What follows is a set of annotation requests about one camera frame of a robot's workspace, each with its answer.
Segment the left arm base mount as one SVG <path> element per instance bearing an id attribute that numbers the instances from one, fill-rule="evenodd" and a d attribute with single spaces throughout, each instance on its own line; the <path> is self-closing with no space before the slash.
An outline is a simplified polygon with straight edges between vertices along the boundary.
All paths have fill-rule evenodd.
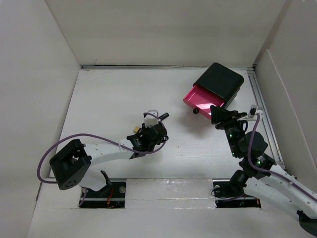
<path id="1" fill-rule="evenodd" d="M 101 171 L 104 187 L 98 191 L 85 188 L 82 191 L 79 208 L 89 209 L 122 209 L 125 208 L 126 178 L 110 179 Z"/>

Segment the black green-capped marker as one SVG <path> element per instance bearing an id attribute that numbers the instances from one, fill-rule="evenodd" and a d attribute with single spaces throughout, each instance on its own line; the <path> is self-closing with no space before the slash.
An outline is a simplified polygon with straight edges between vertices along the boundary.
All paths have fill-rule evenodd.
<path id="1" fill-rule="evenodd" d="M 168 118 L 169 117 L 169 113 L 164 113 L 164 114 L 162 114 L 160 117 L 159 117 L 159 119 L 160 120 L 164 120 L 164 119 L 166 119 L 166 118 Z"/>

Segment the black mini drawer cabinet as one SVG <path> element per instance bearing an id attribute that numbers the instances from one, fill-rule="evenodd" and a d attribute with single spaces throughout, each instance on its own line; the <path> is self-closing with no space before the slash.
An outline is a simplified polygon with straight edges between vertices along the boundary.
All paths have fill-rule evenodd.
<path id="1" fill-rule="evenodd" d="M 207 91 L 219 96 L 223 101 L 223 108 L 236 97 L 244 77 L 233 70 L 214 62 L 193 84 L 200 86 Z"/>

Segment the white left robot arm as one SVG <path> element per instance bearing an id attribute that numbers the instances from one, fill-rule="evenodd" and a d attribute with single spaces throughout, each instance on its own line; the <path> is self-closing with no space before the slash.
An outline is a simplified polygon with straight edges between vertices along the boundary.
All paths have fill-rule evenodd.
<path id="1" fill-rule="evenodd" d="M 155 152 L 155 146 L 168 140 L 167 130 L 156 124 L 118 142 L 83 144 L 73 139 L 50 159 L 50 166 L 60 190 L 85 187 L 98 196 L 109 194 L 112 184 L 98 165 L 115 160 L 130 160 Z"/>

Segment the pink top drawer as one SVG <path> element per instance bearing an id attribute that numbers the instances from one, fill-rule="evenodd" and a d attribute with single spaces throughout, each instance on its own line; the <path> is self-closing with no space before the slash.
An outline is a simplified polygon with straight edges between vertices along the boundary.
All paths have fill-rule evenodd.
<path id="1" fill-rule="evenodd" d="M 211 119 L 211 106 L 222 107 L 225 101 L 209 90 L 195 85 L 183 98 L 183 102 L 193 109 L 194 114 L 201 114 Z"/>

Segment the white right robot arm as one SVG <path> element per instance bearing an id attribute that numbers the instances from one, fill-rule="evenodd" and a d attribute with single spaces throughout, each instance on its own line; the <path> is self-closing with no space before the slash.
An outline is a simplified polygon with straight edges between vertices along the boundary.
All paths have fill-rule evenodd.
<path id="1" fill-rule="evenodd" d="M 271 203 L 316 236 L 317 194 L 265 153 L 268 144 L 257 132 L 263 114 L 257 105 L 252 105 L 248 113 L 211 106 L 212 125 L 225 132 L 232 156 L 240 159 L 240 169 L 225 185 L 215 185 L 211 194 L 224 202 L 251 196 Z"/>

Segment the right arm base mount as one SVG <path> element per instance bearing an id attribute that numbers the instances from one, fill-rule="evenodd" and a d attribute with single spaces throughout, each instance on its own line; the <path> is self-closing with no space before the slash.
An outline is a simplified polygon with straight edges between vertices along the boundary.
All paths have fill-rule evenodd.
<path id="1" fill-rule="evenodd" d="M 215 199 L 216 208 L 261 208 L 258 198 L 235 191 L 229 179 L 213 179 L 211 195 Z"/>

